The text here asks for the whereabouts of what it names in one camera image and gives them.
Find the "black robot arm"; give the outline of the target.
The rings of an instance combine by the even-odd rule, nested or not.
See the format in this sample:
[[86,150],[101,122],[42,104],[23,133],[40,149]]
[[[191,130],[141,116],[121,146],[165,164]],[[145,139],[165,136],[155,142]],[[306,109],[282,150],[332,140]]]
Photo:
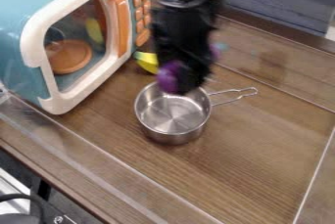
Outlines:
[[164,92],[186,95],[211,75],[216,54],[210,36],[220,6],[222,0],[160,0],[152,10],[157,82]]

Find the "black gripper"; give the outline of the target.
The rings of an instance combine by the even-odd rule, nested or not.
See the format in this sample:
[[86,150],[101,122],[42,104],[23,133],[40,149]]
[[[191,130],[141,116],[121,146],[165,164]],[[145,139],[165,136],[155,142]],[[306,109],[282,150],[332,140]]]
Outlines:
[[[176,26],[156,22],[152,25],[155,39],[152,50],[157,57],[159,68],[164,68],[179,55],[202,58],[206,64],[211,46],[210,36],[215,28],[210,22],[183,23]],[[191,67],[187,63],[182,63],[178,71],[179,94],[184,95],[196,90],[210,75],[211,66]]]

